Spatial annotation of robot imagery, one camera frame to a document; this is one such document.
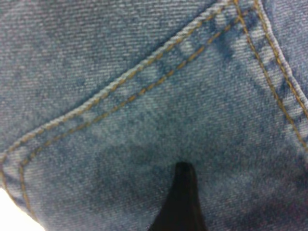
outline faded denim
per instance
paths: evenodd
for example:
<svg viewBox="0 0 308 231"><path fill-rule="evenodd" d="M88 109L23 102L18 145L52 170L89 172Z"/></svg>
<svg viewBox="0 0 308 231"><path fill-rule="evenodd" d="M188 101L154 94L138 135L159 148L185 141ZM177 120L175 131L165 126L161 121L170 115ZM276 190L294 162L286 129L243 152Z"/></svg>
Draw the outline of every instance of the faded denim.
<svg viewBox="0 0 308 231"><path fill-rule="evenodd" d="M308 230L295 2L1 3L1 186L47 231L145 231L188 161L209 230Z"/></svg>

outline denim fabric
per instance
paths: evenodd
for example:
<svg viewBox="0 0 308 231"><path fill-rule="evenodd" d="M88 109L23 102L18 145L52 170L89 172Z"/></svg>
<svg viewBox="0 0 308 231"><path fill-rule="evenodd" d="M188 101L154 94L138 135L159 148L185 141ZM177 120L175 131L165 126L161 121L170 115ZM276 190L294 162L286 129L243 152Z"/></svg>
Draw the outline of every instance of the denim fabric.
<svg viewBox="0 0 308 231"><path fill-rule="evenodd" d="M281 50L276 17L289 5L277 4L22 1L7 10L2 187L47 231L145 231L175 163L188 161L209 230L307 230L308 71L294 66L305 52L296 42Z"/></svg>

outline seam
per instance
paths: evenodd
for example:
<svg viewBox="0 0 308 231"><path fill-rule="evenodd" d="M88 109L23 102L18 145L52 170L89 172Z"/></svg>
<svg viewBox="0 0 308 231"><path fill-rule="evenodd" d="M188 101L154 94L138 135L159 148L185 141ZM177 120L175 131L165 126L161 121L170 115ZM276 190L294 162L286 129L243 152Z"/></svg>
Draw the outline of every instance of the seam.
<svg viewBox="0 0 308 231"><path fill-rule="evenodd" d="M6 181L5 181L4 170L3 170L3 163L5 162L5 160L6 160L6 158L7 158L9 153L15 151L17 148L19 148L21 145L25 144L29 140L33 139L35 136L40 135L40 134L42 134L45 131L51 130L52 128L55 128L55 127L59 126L61 123L65 123L69 119L73 119L76 116L79 116L79 115L83 114L85 111L90 110L93 106L97 105L102 100L106 99L110 95L111 92L116 91L116 89L119 86L121 86L122 84L124 84L127 80L132 79L138 72L141 72L145 67L150 66L154 61L157 61L160 58L162 58L164 53L167 53L167 52L171 51L176 45L178 45L182 41L184 41L185 38L188 38L197 28L200 28L203 23L208 22L211 19L213 19L214 17L216 17L217 15L221 14L231 4L232 4L232 0L229 0L228 2L226 2L225 5L220 6L215 12L210 14L208 17L206 17L205 19L201 19L198 23L193 25L190 29L188 29L187 31L184 31L184 34L180 34L180 35L177 34L178 38L173 43L168 45L166 48L164 48L164 46L161 47L161 48L163 48L163 50L160 51L158 54L152 55L152 57L150 56L148 59L144 60L145 62L139 63L133 69L131 69L131 70L127 71L126 73L124 73L122 75L122 76L125 76L123 79L120 79L118 82L111 83L113 85L108 89L108 92L106 92L103 95L101 95L100 97L96 98L94 101L90 102L88 105L86 105L81 110L76 111L75 113L68 114L67 116L63 116L63 118L60 119L57 122L50 123L50 124L48 124L44 128L39 128L35 132L28 133L28 134L24 135L13 146L9 147L9 149L4 154L4 157L0 159L0 179L3 182L4 190L8 193L9 197L13 200L13 202L17 205L17 203L14 200L13 196L9 193L9 190L7 188L7 184L6 184Z"/></svg>
<svg viewBox="0 0 308 231"><path fill-rule="evenodd" d="M261 67L261 69L262 69L262 71L263 71L263 74L264 74L265 79L266 79L266 81L267 81L267 83L268 83L268 85L269 85L269 88L270 88L270 90L272 91L272 93L273 93L273 95L274 95L274 98L276 99L276 101L277 101L277 103L278 103L278 106L281 108L281 110L282 110L283 113L285 114L287 120L288 120L289 123L292 125L292 127L293 127L293 129L294 129L294 131L295 131L295 133L296 133L296 135L297 135L297 138L299 139L299 141L300 141L300 142L302 143L302 145L304 146L305 151L308 152L308 147L307 147L306 143L304 142L304 140L303 140L303 138L301 137L301 135L300 135L300 133L299 133L297 127L296 127L295 124L294 124L294 121L293 121L292 118L289 116L289 114L288 114L287 110L285 109L285 107L284 107L284 105L283 105L281 99L279 98L279 95L277 94L277 92L276 92L276 90L275 90L275 87L273 86L273 84L272 84L272 82L271 82L271 79L270 79L270 77L269 77L269 74L267 73L267 71L266 71L266 69L265 69L265 67L264 67L263 62L262 62L262 60L261 60L261 58L260 58L258 52L256 51L256 48L254 47L254 45L253 45L253 43L252 43L252 40L251 40L251 38L250 38L250 36L249 36L249 33L248 33L248 29L247 29L247 27L246 27L246 23L245 23L245 21L244 21L244 19L243 19L243 15L242 15L241 9L240 9L240 7L239 7L239 5L238 5L238 0L233 0L233 1L234 1L234 5L235 5L235 7L236 7L236 11L237 11L237 13L238 13L238 15L239 15L239 20L240 20L240 22L241 22L241 24L242 24L242 26L243 26L243 31L244 31L245 34L246 34L247 42L248 42L248 44L250 45L251 50L254 52L255 57L256 57L256 59L257 59L258 62L259 62L259 65L260 65L260 67Z"/></svg>
<svg viewBox="0 0 308 231"><path fill-rule="evenodd" d="M281 69L281 71L282 71L282 74L283 74L283 76L284 76L284 79L285 79L287 85L289 86L289 88L291 89L292 93L294 94L294 96L295 96L297 102L298 102L298 103L300 104L300 106L303 108L304 114L305 114L306 118L308 119L308 111L307 111L307 108L305 107L304 103L303 103L302 100L300 99L300 97L299 97L297 91L295 90L295 88L294 88L292 82L289 80L288 74L287 74L287 72L286 72L286 70L285 70L285 68L284 68L284 66L283 66L283 64L282 64L282 61L281 61L280 57L279 57L279 53L278 53L277 49L275 48L275 46L274 46L274 44L273 44L273 42L272 42L272 40L271 40L271 38L270 38L270 36L269 36L268 28L267 28L266 23L265 23L265 21L264 21L263 15L262 15L262 13L261 13L261 11L260 11L260 6L259 6L259 3L258 3L257 0L255 0L255 4L254 4L254 5L255 5L255 8L256 8L256 10L257 10L257 15L258 15L258 17L260 18L260 21L261 21L261 23L262 23L262 28L263 28L263 31L264 31L264 33L265 33L266 40L268 41L268 43L269 43L269 45L270 45L270 47L271 47L271 49L272 49L272 51L273 51L273 53L274 53L274 55L275 55L276 62L278 63L278 65L279 65L279 67L280 67L280 69Z"/></svg>
<svg viewBox="0 0 308 231"><path fill-rule="evenodd" d="M88 105L86 105L85 108L80 109L79 111L76 111L75 113L72 113L70 115L64 116L61 120L54 122L53 124L47 125L45 128L40 128L38 129L36 132L33 133L28 133L27 135L25 135L24 137L21 138L20 141L18 141L15 145L13 145L12 147L10 147L8 149L7 153L13 152L14 150L16 150L16 148L20 147L22 144L26 143L27 141L29 141L30 139L34 138L36 135L40 135L45 131L51 130L52 128L55 128L57 126L59 126L61 123L65 123L70 119L75 118L76 116L80 116L81 114L83 114L85 111L90 110L93 106L97 105L99 102L101 102L102 100L106 99L111 92L114 92L119 86L121 86L122 84L124 84L127 80L132 79L137 73L141 72L142 70L144 70L144 68L150 66L154 61L159 60L160 58L162 58L164 53L167 53L169 51L171 51L176 45L180 44L184 39L186 39L187 37L189 37L192 32L194 32L197 28L200 28L202 26L203 23L210 21L211 19L213 19L214 17L216 17L217 15L221 14L229 5L232 4L232 1L229 0L225 5L221 6L220 8L217 9L216 12L212 13L211 15L209 15L206 19L201 20L200 22L198 22L195 26L193 26L192 28L190 28L186 34L179 36L175 42L173 42L172 44L170 44L169 46L167 46L166 49L164 49L163 51L159 52L157 55L155 55L152 58L149 58L145 63L142 63L135 66L135 68L127 71L124 75L127 75L125 78L119 80L117 83L111 83L112 87L109 89L108 92L106 92L105 94L103 94L101 97L95 99L93 102L89 103Z"/></svg>
<svg viewBox="0 0 308 231"><path fill-rule="evenodd" d="M242 16L248 15L252 9L253 8L248 9L245 12L243 12ZM58 136L55 136L53 139L47 141L41 147L35 149L28 157L26 157L20 163L19 174L20 174L20 182L21 182L21 188L22 188L22 192L23 192L23 198L24 198L24 200L26 202L26 207L31 212L32 216L34 218L36 217L34 211L32 210L32 208L30 206L29 198L28 198L28 196L26 194L26 186L25 186L25 178L24 178L24 168L25 168L26 165L28 165L37 156L37 154L39 152L41 152L44 148L47 148L48 146L50 146L55 141L63 139L64 137L66 137L69 134L72 134L72 133L74 133L74 132L76 132L78 130L81 130L83 128L87 128L87 127L91 126L92 124L101 121L102 119L104 119L107 116L109 116L111 113L119 110L120 108L124 107L126 104L134 101L139 96L144 95L147 91L150 91L152 88L162 84L167 78L169 78L170 76L174 75L176 73L176 71L181 70L186 64L188 64L191 61L195 60L196 57L205 50L206 46L209 46L220 35L222 35L223 33L227 32L227 31L229 31L231 29L231 27L234 26L235 24L237 24L239 21L240 21L240 17L238 16L238 17L236 17L236 19L232 23L227 25L222 31L217 32L211 38L209 38L207 43L206 43L206 45L201 46L196 52L191 54L188 57L187 60L182 61L179 65L177 65L177 67L175 69L173 69L173 70L169 71L167 74L163 75L158 81L148 85L146 88L141 89L138 93L135 93L134 95L130 96L126 101L123 101L121 104L113 107L110 111L105 112L105 113L101 114L100 116L96 117L92 122L84 123L84 124L79 125L79 126L73 128L73 129L68 130L66 133L60 134Z"/></svg>

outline black object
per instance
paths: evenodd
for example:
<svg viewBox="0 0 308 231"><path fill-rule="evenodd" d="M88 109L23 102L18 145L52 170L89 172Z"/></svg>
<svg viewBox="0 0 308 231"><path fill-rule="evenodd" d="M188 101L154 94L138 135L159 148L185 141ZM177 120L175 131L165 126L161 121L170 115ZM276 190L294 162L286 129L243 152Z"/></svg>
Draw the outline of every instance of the black object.
<svg viewBox="0 0 308 231"><path fill-rule="evenodd" d="M148 231L208 231L203 221L192 164L176 164L172 188Z"/></svg>

